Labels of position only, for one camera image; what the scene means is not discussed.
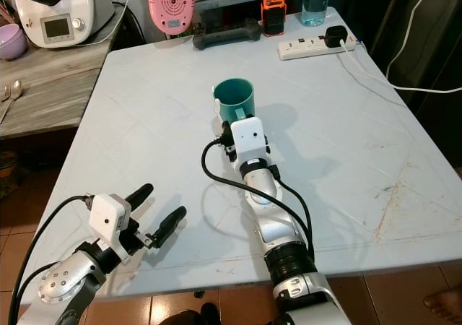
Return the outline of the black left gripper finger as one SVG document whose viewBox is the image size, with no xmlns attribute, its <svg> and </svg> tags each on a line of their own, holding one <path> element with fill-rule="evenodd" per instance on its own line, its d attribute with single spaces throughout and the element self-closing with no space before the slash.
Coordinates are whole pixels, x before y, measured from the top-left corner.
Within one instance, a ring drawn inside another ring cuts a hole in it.
<svg viewBox="0 0 462 325">
<path fill-rule="evenodd" d="M 187 209 L 184 206 L 180 206 L 168 214 L 165 219 L 162 220 L 160 226 L 152 235 L 148 235 L 149 243 L 148 248 L 161 248 L 166 240 L 175 232 L 178 228 L 178 224 L 187 215 Z"/>
<path fill-rule="evenodd" d="M 151 196 L 151 193 L 153 191 L 153 186 L 151 183 L 145 183 L 142 184 L 141 187 L 139 187 L 137 190 L 135 190 L 133 193 L 128 195 L 125 198 L 126 203 L 130 206 L 131 210 L 136 210 L 138 209 L 146 200 L 148 200 L 148 197 Z"/>
</svg>

